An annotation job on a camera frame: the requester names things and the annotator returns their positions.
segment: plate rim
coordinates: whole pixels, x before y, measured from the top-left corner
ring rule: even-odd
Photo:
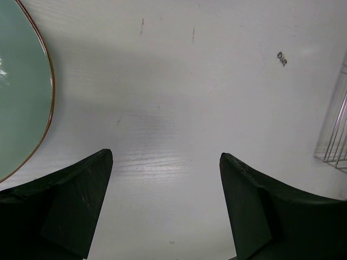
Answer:
[[[8,178],[10,178],[13,174],[15,174],[34,155],[34,153],[37,151],[37,149],[41,145],[43,139],[46,137],[47,132],[48,132],[49,127],[50,127],[50,124],[52,122],[53,112],[54,112],[54,103],[55,103],[55,77],[54,77],[54,69],[53,69],[52,59],[50,57],[50,54],[48,52],[48,49],[47,49],[46,44],[45,44],[45,42],[44,42],[44,40],[42,38],[42,35],[41,35],[40,31],[38,30],[34,20],[32,19],[32,17],[30,16],[28,11],[26,10],[25,6],[22,4],[22,2],[20,0],[15,0],[15,2],[21,8],[22,12],[25,14],[26,18],[28,19],[29,23],[31,24],[31,27],[33,28],[33,30],[34,30],[34,32],[35,32],[35,34],[36,34],[36,36],[37,36],[37,38],[38,38],[38,40],[39,40],[39,42],[41,44],[41,47],[42,47],[44,53],[47,56],[49,67],[50,67],[50,86],[51,86],[51,89],[52,89],[52,101],[51,101],[51,104],[50,104],[50,111],[49,111],[48,122],[47,122],[47,125],[46,125],[46,128],[44,130],[44,133],[43,133],[41,139],[39,140],[38,144],[33,149],[33,151],[27,156],[27,158],[17,168],[15,168],[12,172],[7,174],[4,178],[0,179],[0,183],[4,182]]]

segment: white tabletop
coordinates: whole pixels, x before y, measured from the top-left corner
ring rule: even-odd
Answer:
[[[23,4],[52,55],[56,108],[41,147],[0,189],[110,148],[90,260],[235,256],[222,152],[347,197],[347,176],[313,158],[347,45],[347,1]]]

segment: white table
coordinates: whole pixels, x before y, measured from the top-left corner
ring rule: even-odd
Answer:
[[[222,152],[347,197],[347,176],[313,158],[346,49],[347,1],[23,4],[52,55],[56,109],[41,147],[0,188],[110,148],[90,260],[235,256]]]

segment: plate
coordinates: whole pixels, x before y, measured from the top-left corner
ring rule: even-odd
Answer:
[[[0,182],[37,150],[53,108],[53,67],[42,37],[20,1],[0,1]]]

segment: dish rack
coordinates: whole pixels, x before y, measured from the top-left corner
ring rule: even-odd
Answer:
[[[347,56],[323,124],[316,157],[347,173]]]

